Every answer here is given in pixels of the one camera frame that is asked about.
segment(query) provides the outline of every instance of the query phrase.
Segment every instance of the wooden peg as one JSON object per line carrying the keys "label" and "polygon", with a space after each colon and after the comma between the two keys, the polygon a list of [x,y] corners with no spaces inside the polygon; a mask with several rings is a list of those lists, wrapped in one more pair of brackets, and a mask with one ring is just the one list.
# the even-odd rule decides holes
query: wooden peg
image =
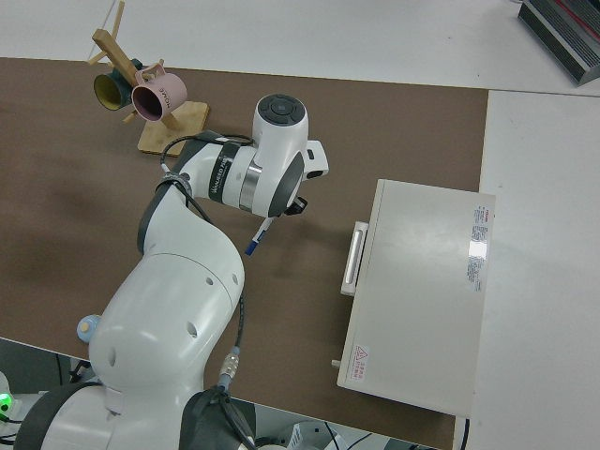
{"label": "wooden peg", "polygon": [[172,114],[165,115],[160,121],[163,123],[165,127],[172,130],[181,129],[181,124]]}
{"label": "wooden peg", "polygon": [[93,66],[94,64],[97,64],[98,61],[100,59],[102,59],[104,56],[106,56],[106,52],[100,52],[98,53],[96,56],[90,58],[87,60],[87,64],[89,64],[90,66]]}
{"label": "wooden peg", "polygon": [[123,9],[125,9],[125,1],[119,2],[119,8],[116,10],[116,17],[114,18],[114,24],[112,25],[111,36],[116,39],[116,35],[119,32],[119,26],[121,25],[121,18],[123,17]]}
{"label": "wooden peg", "polygon": [[121,72],[123,78],[125,78],[131,86],[136,86],[138,82],[135,79],[135,72],[137,72],[138,69],[136,69],[131,61],[129,61],[128,56],[123,52],[121,47],[119,47],[119,44],[116,43],[114,37],[112,37],[108,31],[99,28],[92,36],[92,39],[100,49],[106,52],[106,55],[112,61],[116,69]]}
{"label": "wooden peg", "polygon": [[123,123],[124,124],[130,123],[133,119],[135,119],[136,115],[138,115],[138,111],[137,110],[133,110],[132,112],[130,112],[127,115],[127,117],[125,119],[123,119]]}

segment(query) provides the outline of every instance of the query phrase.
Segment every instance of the mug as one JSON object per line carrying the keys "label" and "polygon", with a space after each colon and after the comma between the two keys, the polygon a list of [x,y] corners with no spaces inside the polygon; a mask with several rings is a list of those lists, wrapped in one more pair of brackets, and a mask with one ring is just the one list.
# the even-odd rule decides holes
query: mug
{"label": "mug", "polygon": [[[142,68],[142,63],[132,59],[131,63],[136,69]],[[94,92],[97,100],[104,108],[117,111],[131,104],[131,90],[127,80],[116,68],[111,73],[103,73],[94,79]]]}
{"label": "mug", "polygon": [[[155,77],[146,81],[143,74],[155,72]],[[174,73],[165,72],[160,63],[138,70],[135,74],[138,85],[133,88],[133,106],[144,119],[156,122],[186,102],[188,90],[184,82]]]}

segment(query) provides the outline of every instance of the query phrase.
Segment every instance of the pink mug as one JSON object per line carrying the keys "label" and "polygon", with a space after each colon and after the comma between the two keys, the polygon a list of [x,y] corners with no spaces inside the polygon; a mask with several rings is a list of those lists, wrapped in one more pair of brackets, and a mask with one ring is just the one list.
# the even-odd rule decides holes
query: pink mug
{"label": "pink mug", "polygon": [[[155,77],[146,81],[143,74],[153,71]],[[188,90],[181,78],[165,72],[160,63],[138,70],[135,79],[138,85],[131,92],[131,101],[140,116],[151,122],[172,113],[188,98]]]}

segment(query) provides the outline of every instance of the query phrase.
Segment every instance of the white box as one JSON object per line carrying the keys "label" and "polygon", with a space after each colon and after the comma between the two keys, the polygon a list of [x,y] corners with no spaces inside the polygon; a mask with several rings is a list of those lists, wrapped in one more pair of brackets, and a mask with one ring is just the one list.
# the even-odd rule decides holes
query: white box
{"label": "white box", "polygon": [[494,202],[379,180],[339,386],[470,416]]}

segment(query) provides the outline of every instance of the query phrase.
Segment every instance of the wooden base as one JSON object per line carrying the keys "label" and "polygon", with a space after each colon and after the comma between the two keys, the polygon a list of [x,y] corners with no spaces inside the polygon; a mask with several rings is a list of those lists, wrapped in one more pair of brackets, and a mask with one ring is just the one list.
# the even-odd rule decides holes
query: wooden base
{"label": "wooden base", "polygon": [[[208,115],[208,105],[199,101],[187,101],[172,115],[178,122],[177,129],[170,129],[158,122],[146,122],[138,148],[145,153],[161,154],[165,146],[172,140],[182,136],[198,134],[203,130],[204,121]],[[177,157],[181,153],[185,142],[174,145],[168,155]]]}

